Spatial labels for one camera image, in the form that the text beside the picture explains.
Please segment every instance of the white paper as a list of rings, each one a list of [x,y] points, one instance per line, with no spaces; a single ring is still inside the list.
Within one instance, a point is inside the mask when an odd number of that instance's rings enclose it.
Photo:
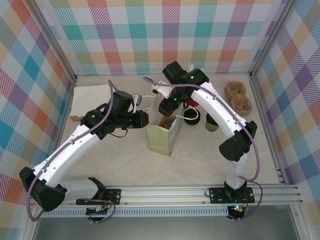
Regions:
[[[94,86],[76,86],[70,116],[84,117],[87,112],[96,109],[110,99],[109,84]]]

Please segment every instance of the beige table surface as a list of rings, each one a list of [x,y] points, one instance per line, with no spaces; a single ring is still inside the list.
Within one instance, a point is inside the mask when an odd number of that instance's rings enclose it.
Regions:
[[[254,120],[258,126],[255,141],[260,155],[261,167],[257,182],[278,184],[274,162],[262,127],[253,93],[245,74],[208,74],[216,91],[225,98],[224,88],[227,82],[243,82],[251,100],[253,110],[245,117],[248,122]],[[130,94],[150,95],[151,86],[142,79],[142,75],[122,76],[80,76],[78,86],[100,85],[112,80],[118,88]],[[166,81],[162,74],[148,75],[155,81]],[[150,98],[144,98],[140,109],[148,107]],[[165,156],[149,150],[145,129],[130,129],[124,138],[107,135],[94,145],[69,169],[64,180],[83,180],[96,177],[109,186],[131,185],[218,185],[223,184],[227,175],[227,160],[220,154],[219,145],[226,138],[221,129],[209,132],[205,128],[206,111],[200,106],[201,119],[197,125],[187,125],[184,121],[173,147],[171,156]],[[65,141],[79,122],[69,117],[63,133]],[[115,134],[122,135],[117,129]],[[256,172],[256,156],[253,148],[248,153],[246,177]]]

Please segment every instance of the green cup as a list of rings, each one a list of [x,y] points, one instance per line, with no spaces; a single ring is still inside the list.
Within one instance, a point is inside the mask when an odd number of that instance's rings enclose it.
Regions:
[[[209,113],[206,114],[206,122],[205,122],[205,128],[209,132],[215,132],[218,128],[219,125],[216,123],[216,121],[209,115]]]

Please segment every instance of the colorful plaid backdrop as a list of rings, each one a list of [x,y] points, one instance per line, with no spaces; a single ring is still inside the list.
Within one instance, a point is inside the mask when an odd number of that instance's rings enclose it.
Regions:
[[[320,0],[300,0],[256,84],[286,175],[320,236]]]
[[[285,0],[37,0],[75,72],[247,72]]]
[[[54,150],[72,82],[22,0],[0,0],[0,240],[26,223],[25,166]]]

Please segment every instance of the purple cable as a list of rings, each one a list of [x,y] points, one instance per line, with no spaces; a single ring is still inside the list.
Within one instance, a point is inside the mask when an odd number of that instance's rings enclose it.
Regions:
[[[85,200],[85,201],[90,201],[90,202],[98,202],[98,203],[106,203],[106,204],[110,204],[113,206],[113,211],[112,213],[110,214],[110,216],[106,216],[104,217],[102,220],[100,221],[93,221],[91,219],[91,216],[93,215],[93,213],[89,214],[89,220],[91,223],[94,223],[94,224],[101,224],[105,221],[107,221],[108,219],[110,219],[115,213],[116,213],[116,205],[112,202],[112,201],[107,201],[107,200],[95,200],[95,199],[89,199],[89,198],[82,198],[82,200]]]
[[[211,95],[213,98],[215,98],[225,109],[226,111],[233,117],[233,119],[239,124],[239,126],[244,130],[244,132],[248,135],[250,141],[252,142],[252,145],[253,145],[253,148],[254,148],[254,152],[255,152],[255,157],[256,157],[256,172],[255,172],[255,175],[253,178],[251,179],[247,179],[243,176],[239,176],[239,178],[249,182],[249,183],[253,183],[253,184],[256,184],[260,187],[261,189],[261,196],[260,196],[260,199],[259,199],[259,202],[257,203],[257,205],[255,206],[255,208],[253,209],[253,211],[247,215],[246,217],[242,218],[242,220],[244,219],[247,219],[248,217],[250,217],[257,209],[258,207],[260,206],[261,202],[262,202],[262,198],[263,198],[263,194],[264,194],[264,191],[262,189],[262,186],[255,182],[255,180],[257,179],[259,173],[260,173],[260,157],[259,157],[259,153],[258,153],[258,148],[257,148],[257,145],[256,145],[256,142],[254,140],[254,138],[251,136],[250,132],[246,129],[246,127],[239,121],[239,119],[236,117],[236,115],[234,115],[234,113],[225,105],[225,103],[220,99],[218,98],[214,93],[210,92],[209,90],[205,89],[204,87],[202,86],[198,86],[198,85],[195,85],[195,84],[164,84],[164,83],[158,83],[158,82],[155,82],[153,81],[151,78],[147,77],[147,76],[144,76],[143,77],[143,80],[145,80],[147,83],[149,84],[152,84],[154,86],[161,86],[161,87],[178,87],[178,88],[183,88],[183,87],[192,87],[192,88],[197,88],[197,89],[200,89],[204,92],[206,92],[207,94]]]
[[[79,140],[80,138],[82,138],[83,136],[91,133],[93,130],[95,130],[96,128],[98,128],[101,124],[104,123],[104,121],[108,118],[110,112],[111,112],[111,107],[114,103],[114,91],[113,88],[115,88],[115,86],[113,85],[113,83],[111,82],[111,80],[108,81],[109,82],[109,86],[110,86],[110,92],[111,92],[111,96],[110,96],[110,102],[109,102],[109,108],[108,111],[106,112],[106,115],[104,116],[104,118],[94,127],[90,128],[88,131],[86,131],[85,133],[81,134],[80,136],[77,136],[76,138],[72,139],[71,142],[72,144],[75,143],[75,141]],[[71,145],[70,142],[67,142],[65,145],[63,145],[51,158],[50,160],[48,160],[48,162],[43,166],[42,170],[44,171],[47,167],[49,167],[50,163],[63,151],[65,150],[69,145]],[[37,217],[34,217],[31,213],[31,206],[30,206],[30,198],[31,198],[31,192],[32,189],[34,188],[36,181],[39,179],[39,177],[41,176],[41,174],[43,173],[43,171],[40,171],[35,178],[33,179],[33,181],[31,182],[29,189],[28,189],[28,193],[27,193],[27,197],[26,197],[26,211],[28,213],[28,216],[30,218],[30,220],[32,222],[36,222],[41,215],[44,213],[44,210],[42,210],[39,215]]]

